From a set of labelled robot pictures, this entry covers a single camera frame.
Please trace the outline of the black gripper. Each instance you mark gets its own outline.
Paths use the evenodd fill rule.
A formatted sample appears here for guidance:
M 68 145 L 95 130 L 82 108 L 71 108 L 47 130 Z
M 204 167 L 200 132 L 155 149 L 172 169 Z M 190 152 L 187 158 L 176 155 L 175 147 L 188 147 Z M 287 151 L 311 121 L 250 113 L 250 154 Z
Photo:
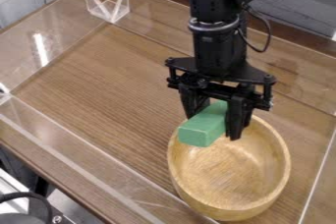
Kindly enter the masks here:
M 239 140 L 254 110 L 272 107 L 276 78 L 248 63 L 250 43 L 240 26 L 190 25 L 190 30 L 195 55 L 166 60 L 168 86 L 180 92 L 188 119 L 211 105 L 212 98 L 227 102 L 226 135 Z

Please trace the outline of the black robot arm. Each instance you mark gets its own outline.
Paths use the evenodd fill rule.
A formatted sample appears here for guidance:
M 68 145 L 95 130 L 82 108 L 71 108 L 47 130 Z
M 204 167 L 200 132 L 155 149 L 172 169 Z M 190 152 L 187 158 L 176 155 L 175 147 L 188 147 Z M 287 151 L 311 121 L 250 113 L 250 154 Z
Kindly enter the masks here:
M 220 113 L 224 133 L 232 140 L 242 138 L 256 109 L 272 108 L 272 87 L 276 77 L 254 67 L 247 60 L 250 49 L 267 51 L 247 38 L 248 15 L 263 17 L 251 8 L 254 0 L 190 0 L 188 29 L 194 37 L 195 55 L 170 58 L 168 86 L 179 90 L 190 119 L 222 100 L 227 109 Z

